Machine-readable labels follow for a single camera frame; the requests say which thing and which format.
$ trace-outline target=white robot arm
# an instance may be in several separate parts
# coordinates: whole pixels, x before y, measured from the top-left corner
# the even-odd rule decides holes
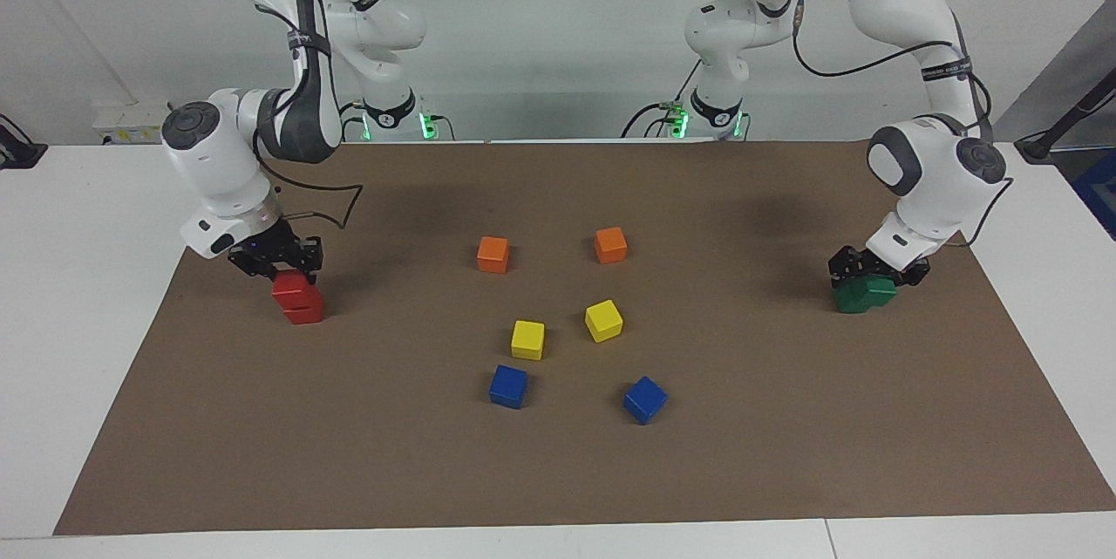
[[[203,199],[182,234],[204,258],[230,252],[250,276],[275,278],[275,264],[286,263],[314,281],[320,240],[295,237],[259,157],[318,163],[340,145],[335,54],[357,71],[368,126],[422,137],[417,98],[394,50],[420,46],[426,27],[417,10],[397,0],[253,1],[290,27],[295,83],[288,89],[217,90],[166,118],[164,147]]]
[[[916,285],[929,272],[925,257],[988,208],[1006,163],[991,145],[979,79],[945,0],[849,0],[849,7],[865,35],[918,59],[931,113],[885,126],[869,142],[869,168],[899,202],[866,252],[845,249],[830,269],[835,286],[868,273]],[[693,134],[733,137],[749,75],[741,54],[797,36],[804,10],[805,0],[720,0],[693,11],[686,41],[702,58],[686,104]],[[801,58],[797,39],[795,50]]]

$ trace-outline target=wooden block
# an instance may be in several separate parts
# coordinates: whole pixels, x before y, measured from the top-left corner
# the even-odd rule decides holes
[[[516,321],[511,334],[511,356],[523,360],[542,360],[542,339],[547,327],[537,321]]]
[[[624,396],[624,407],[639,424],[646,426],[666,404],[666,392],[650,377],[642,377]]]
[[[511,245],[507,238],[485,237],[477,251],[477,268],[485,273],[507,273]]]
[[[603,266],[623,261],[627,257],[627,240],[624,238],[624,230],[618,228],[598,230],[593,248],[597,250],[597,260]]]
[[[325,306],[321,293],[318,292],[317,286],[310,285],[310,280],[307,280],[300,270],[280,270],[279,273],[276,273],[276,280],[271,285],[271,297],[278,301],[283,314],[296,314],[295,319],[298,321],[287,317],[287,319],[291,319],[292,324],[302,324],[307,319],[314,319],[314,314],[316,314],[317,321],[321,321]],[[317,324],[317,321],[308,321],[308,324]]]
[[[614,301],[602,301],[585,310],[585,325],[593,334],[593,340],[600,344],[624,331],[624,317],[620,317]]]
[[[489,387],[489,399],[493,404],[519,409],[523,407],[525,397],[527,397],[527,373],[507,365],[499,365]]]

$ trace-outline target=blue cube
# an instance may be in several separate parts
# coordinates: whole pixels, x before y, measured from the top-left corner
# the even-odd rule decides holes
[[[489,387],[489,398],[508,408],[522,408],[527,397],[527,373],[507,365],[496,368],[492,385]]]
[[[646,426],[666,404],[666,393],[650,377],[642,377],[624,396],[624,407],[639,424]]]

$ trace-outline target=brown mat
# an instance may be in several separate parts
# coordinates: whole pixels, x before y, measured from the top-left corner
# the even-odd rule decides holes
[[[328,319],[184,256],[58,534],[960,515],[1116,509],[980,266],[834,311],[826,260],[893,199],[864,145],[346,146]],[[344,196],[287,192],[288,210]],[[594,230],[632,256],[594,261]],[[506,277],[474,270],[511,238]],[[586,306],[614,298],[619,339]],[[508,356],[546,321],[546,359]],[[527,407],[487,401],[496,365]],[[638,377],[671,395],[646,427]]]

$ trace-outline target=stacked red blocks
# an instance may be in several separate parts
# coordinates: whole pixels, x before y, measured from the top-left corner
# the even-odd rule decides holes
[[[280,270],[271,288],[271,297],[279,301],[282,314],[295,326],[318,324],[323,319],[326,305],[321,293],[300,270]]]

